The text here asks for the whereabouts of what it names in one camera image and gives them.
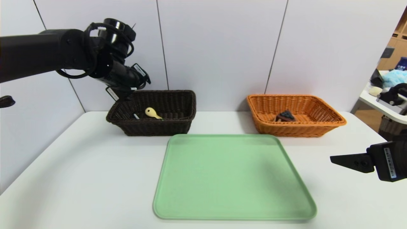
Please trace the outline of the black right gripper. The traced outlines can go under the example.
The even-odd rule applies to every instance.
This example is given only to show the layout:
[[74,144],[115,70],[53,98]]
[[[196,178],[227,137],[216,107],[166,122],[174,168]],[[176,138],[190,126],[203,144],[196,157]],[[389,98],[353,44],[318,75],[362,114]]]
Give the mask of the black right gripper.
[[361,173],[376,171],[381,181],[395,182],[407,178],[405,141],[383,142],[371,145],[367,153],[330,156],[333,164]]

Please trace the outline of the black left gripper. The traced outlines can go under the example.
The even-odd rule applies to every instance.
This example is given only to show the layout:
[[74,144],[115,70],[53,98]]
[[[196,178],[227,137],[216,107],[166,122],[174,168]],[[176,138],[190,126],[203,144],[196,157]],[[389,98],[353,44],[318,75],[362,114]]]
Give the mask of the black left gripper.
[[118,90],[113,87],[106,87],[106,92],[115,101],[128,101],[129,96],[134,92],[134,90]]

